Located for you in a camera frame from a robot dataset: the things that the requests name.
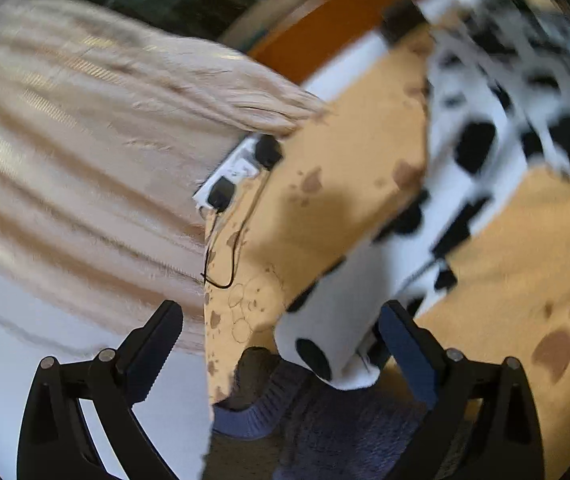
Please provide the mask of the yellow paw-print blanket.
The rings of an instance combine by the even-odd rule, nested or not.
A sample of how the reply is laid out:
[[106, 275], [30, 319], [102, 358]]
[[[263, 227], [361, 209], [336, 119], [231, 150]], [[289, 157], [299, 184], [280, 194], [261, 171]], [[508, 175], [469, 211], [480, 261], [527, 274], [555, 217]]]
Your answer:
[[[205, 292], [211, 402], [249, 346], [271, 347], [292, 300], [410, 197], [425, 162], [426, 27], [373, 59], [321, 122], [284, 144], [267, 184], [242, 184], [213, 240]], [[538, 409], [548, 478], [570, 467], [570, 183], [539, 168], [507, 208], [454, 252], [457, 286], [419, 315], [477, 361], [520, 359]]]

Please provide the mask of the white power strip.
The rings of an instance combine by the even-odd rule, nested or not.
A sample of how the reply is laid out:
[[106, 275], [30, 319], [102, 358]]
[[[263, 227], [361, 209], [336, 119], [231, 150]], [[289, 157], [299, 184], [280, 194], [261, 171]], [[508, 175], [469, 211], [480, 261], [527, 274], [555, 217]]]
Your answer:
[[258, 140], [259, 136], [257, 134], [246, 136], [227, 154], [223, 162], [215, 168], [215, 171], [200, 185], [199, 189], [192, 196], [197, 209], [212, 208], [207, 200], [211, 189], [220, 178], [226, 178], [238, 185], [244, 179], [252, 179], [259, 174], [261, 166], [255, 156]]

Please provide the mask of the black square power plug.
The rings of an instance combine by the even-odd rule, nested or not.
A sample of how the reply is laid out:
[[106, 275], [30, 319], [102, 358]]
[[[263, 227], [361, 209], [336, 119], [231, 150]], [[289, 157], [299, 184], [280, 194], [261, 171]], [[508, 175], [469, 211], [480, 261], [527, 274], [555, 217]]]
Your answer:
[[212, 185], [207, 197], [207, 203], [217, 212], [227, 210], [233, 200], [236, 185], [226, 177], [220, 177]]

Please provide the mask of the dark blue knitted garment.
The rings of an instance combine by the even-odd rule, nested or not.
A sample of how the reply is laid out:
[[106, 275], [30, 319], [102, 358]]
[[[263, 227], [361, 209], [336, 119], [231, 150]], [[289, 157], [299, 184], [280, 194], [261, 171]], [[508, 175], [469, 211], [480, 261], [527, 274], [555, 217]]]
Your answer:
[[205, 479], [382, 479], [425, 416], [376, 387], [337, 390], [260, 347], [213, 407]]

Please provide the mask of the orange wooden window sill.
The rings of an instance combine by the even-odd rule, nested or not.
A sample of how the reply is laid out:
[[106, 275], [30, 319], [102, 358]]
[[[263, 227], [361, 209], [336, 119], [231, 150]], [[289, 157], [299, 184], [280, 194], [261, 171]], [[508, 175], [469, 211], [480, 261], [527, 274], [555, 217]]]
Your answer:
[[397, 0], [308, 0], [260, 39], [248, 56], [302, 84], [344, 47], [381, 24]]

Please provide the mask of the black power adapter plug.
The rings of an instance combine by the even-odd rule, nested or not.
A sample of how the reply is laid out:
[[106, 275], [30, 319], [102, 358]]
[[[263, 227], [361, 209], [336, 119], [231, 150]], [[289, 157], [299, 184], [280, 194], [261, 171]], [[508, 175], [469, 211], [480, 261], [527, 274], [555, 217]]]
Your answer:
[[274, 136], [261, 134], [255, 145], [255, 159], [262, 168], [272, 171], [283, 159], [281, 144]]

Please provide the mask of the beige curtain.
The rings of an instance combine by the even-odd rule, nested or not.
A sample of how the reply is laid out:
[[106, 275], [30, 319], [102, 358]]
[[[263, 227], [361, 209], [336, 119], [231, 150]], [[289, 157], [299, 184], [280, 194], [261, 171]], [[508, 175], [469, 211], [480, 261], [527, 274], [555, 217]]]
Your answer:
[[204, 349], [194, 193], [250, 133], [325, 103], [222, 44], [84, 0], [0, 0], [0, 271], [125, 333], [181, 304]]

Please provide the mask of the black white cow-print fleece garment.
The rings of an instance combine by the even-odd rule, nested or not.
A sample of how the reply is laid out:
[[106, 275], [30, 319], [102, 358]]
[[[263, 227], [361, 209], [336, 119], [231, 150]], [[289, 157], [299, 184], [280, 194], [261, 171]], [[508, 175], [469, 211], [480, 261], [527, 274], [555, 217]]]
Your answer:
[[570, 15], [483, 0], [434, 33], [419, 192], [316, 278], [279, 318], [279, 356], [337, 389], [377, 382], [388, 301], [418, 315], [457, 282], [450, 252], [506, 206], [527, 172], [570, 177]]

